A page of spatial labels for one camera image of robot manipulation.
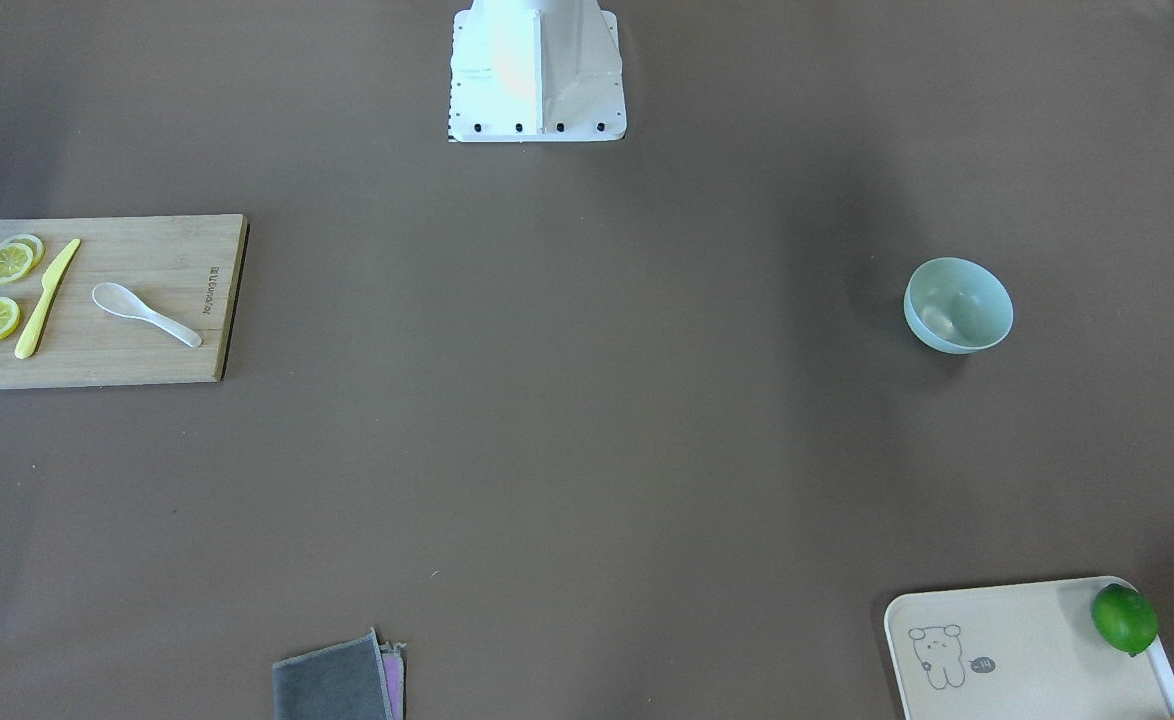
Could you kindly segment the light green bowl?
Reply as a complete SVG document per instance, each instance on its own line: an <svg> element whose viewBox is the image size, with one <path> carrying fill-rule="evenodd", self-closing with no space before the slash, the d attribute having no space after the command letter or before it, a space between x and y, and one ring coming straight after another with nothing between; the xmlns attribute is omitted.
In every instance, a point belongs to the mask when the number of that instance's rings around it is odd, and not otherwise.
<svg viewBox="0 0 1174 720"><path fill-rule="evenodd" d="M924 345L953 355L998 346L1016 324L1007 288L984 265L962 258L917 265L904 290L903 314Z"/></svg>

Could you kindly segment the white ceramic spoon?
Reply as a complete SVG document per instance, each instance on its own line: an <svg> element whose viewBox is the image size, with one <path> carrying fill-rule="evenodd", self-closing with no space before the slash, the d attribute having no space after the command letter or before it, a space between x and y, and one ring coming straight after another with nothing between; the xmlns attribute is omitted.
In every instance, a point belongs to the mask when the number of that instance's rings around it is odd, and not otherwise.
<svg viewBox="0 0 1174 720"><path fill-rule="evenodd" d="M122 284L104 282L95 285L90 292L94 304L101 307L108 314L121 316L124 319L139 319L170 334L175 339L183 342L185 346L202 346L202 337L195 334L191 328L176 322L146 304L135 292Z"/></svg>

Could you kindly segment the lemon slice upper back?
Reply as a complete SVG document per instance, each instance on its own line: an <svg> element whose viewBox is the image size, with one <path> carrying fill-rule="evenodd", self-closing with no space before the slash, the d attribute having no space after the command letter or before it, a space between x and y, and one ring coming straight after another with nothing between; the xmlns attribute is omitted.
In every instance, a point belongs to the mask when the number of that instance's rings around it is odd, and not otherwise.
<svg viewBox="0 0 1174 720"><path fill-rule="evenodd" d="M19 243L19 245L28 247L31 250L31 265L39 265L40 261L43 260L43 254L46 254L46 245L43 245L43 240L35 236L35 234L15 234L2 242L4 245L12 245L12 243Z"/></svg>

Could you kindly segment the green lime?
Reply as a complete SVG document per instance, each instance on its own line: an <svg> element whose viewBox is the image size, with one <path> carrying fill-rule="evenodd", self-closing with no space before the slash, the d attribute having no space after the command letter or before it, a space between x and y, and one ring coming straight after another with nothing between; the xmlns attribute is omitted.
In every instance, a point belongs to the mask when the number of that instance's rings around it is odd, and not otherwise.
<svg viewBox="0 0 1174 720"><path fill-rule="evenodd" d="M1100 638L1128 657L1148 651L1158 639L1158 611L1127 585L1112 583L1100 588L1091 605L1091 619Z"/></svg>

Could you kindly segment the bamboo cutting board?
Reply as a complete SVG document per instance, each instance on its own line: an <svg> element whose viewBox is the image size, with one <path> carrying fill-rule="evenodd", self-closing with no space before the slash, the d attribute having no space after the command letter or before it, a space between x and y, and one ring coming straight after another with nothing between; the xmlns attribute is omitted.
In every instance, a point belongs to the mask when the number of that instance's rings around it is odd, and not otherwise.
<svg viewBox="0 0 1174 720"><path fill-rule="evenodd" d="M0 218L0 389L216 382L229 351L243 214Z"/></svg>

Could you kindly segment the cream tray with cartoon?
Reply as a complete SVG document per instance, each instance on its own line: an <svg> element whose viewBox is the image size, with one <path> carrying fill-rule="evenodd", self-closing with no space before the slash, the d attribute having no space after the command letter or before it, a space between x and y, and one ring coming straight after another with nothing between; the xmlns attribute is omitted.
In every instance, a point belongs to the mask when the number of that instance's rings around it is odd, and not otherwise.
<svg viewBox="0 0 1174 720"><path fill-rule="evenodd" d="M883 625L908 719L1174 719L1162 642L1105 641L1093 603L1118 577L900 594Z"/></svg>

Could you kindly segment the grey folded cloth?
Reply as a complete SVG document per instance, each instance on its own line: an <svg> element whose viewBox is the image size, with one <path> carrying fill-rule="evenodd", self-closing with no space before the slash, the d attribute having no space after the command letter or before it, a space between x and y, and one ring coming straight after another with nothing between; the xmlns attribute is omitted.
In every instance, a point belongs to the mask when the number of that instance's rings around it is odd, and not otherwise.
<svg viewBox="0 0 1174 720"><path fill-rule="evenodd" d="M403 642L376 630L272 666L276 719L403 719Z"/></svg>

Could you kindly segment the yellow plastic knife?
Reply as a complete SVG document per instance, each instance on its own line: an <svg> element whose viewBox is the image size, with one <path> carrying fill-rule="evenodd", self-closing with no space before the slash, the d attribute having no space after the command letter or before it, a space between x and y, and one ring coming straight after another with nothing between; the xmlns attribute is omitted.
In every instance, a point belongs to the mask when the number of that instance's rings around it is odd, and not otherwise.
<svg viewBox="0 0 1174 720"><path fill-rule="evenodd" d="M31 311L31 316L26 319L23 327L23 332L20 334L19 339L16 339L16 346L14 350L14 356L16 359L29 359L31 355L38 351L40 343L40 337L42 337L43 328L49 316L49 310L58 295L58 288L60 288L63 274L69 269L70 261L75 258L77 250L81 245L81 238L70 240L63 249L58 253L55 260L52 260L46 270L43 270L42 277L40 277L40 297L38 300L38 305Z"/></svg>

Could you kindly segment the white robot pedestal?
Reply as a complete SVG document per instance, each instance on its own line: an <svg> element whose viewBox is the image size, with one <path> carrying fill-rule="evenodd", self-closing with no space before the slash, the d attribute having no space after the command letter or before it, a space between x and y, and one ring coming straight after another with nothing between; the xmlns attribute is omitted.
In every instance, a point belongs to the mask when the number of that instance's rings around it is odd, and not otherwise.
<svg viewBox="0 0 1174 720"><path fill-rule="evenodd" d="M453 18L450 70L451 142L627 135L618 18L596 1L473 1Z"/></svg>

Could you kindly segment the lemon slice upper front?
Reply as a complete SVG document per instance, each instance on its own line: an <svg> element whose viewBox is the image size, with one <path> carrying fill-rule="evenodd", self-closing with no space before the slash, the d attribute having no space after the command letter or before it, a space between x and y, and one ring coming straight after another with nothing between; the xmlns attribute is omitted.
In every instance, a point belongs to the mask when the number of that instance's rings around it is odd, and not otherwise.
<svg viewBox="0 0 1174 720"><path fill-rule="evenodd" d="M23 278L38 264L38 254L23 242L0 245L0 284Z"/></svg>

